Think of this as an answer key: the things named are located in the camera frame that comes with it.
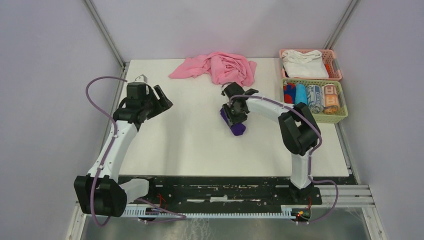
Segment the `red blue patterned towel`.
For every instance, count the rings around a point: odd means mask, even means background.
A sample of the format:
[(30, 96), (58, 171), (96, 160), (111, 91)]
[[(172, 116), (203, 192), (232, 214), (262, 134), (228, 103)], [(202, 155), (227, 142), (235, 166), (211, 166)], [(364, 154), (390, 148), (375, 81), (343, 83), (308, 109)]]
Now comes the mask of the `red blue patterned towel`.
[(283, 86), (283, 100), (285, 103), (294, 104), (296, 98), (296, 85), (287, 83)]

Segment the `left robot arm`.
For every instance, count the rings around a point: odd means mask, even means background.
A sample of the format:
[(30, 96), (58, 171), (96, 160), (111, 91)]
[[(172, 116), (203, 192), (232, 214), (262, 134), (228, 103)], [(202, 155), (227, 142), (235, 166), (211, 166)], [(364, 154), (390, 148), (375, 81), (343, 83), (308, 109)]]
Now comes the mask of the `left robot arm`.
[(127, 204), (138, 198), (147, 204), (156, 200), (158, 191), (148, 180), (134, 178), (119, 184), (119, 173), (142, 123), (172, 106), (159, 85), (151, 87), (144, 82), (132, 82), (126, 86), (126, 97), (112, 115), (106, 145), (87, 174), (78, 175), (74, 181), (83, 213), (120, 217)]

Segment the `purple cloth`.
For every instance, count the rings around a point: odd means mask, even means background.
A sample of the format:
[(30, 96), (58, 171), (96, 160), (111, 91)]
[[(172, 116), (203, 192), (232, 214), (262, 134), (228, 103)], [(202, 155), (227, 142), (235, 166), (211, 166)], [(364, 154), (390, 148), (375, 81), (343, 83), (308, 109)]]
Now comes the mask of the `purple cloth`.
[(247, 128), (243, 123), (234, 123), (230, 125), (229, 120), (227, 119), (223, 108), (220, 109), (220, 115), (222, 119), (225, 121), (225, 123), (228, 125), (229, 129), (231, 130), (234, 136), (241, 136), (244, 134)]

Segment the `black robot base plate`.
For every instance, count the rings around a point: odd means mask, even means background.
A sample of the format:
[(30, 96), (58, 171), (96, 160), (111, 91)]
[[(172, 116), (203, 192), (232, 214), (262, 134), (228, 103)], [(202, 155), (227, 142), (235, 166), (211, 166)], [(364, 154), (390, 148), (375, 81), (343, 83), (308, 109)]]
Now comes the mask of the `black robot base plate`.
[(319, 188), (299, 190), (288, 177), (152, 176), (148, 201), (181, 214), (279, 213), (282, 206), (322, 205)]

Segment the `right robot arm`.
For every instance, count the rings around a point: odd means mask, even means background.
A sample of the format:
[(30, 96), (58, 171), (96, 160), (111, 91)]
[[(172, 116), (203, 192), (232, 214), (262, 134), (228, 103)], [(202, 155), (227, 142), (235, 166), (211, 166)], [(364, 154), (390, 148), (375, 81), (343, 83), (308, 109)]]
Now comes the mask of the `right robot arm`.
[(307, 187), (313, 182), (312, 154), (322, 144), (321, 131), (308, 106), (283, 103), (260, 94), (256, 89), (244, 90), (236, 82), (222, 85), (221, 94), (228, 98), (223, 104), (220, 115), (235, 136), (246, 131), (243, 124), (249, 113), (259, 114), (276, 122), (282, 141), (291, 153), (289, 199), (295, 204), (302, 204), (309, 198)]

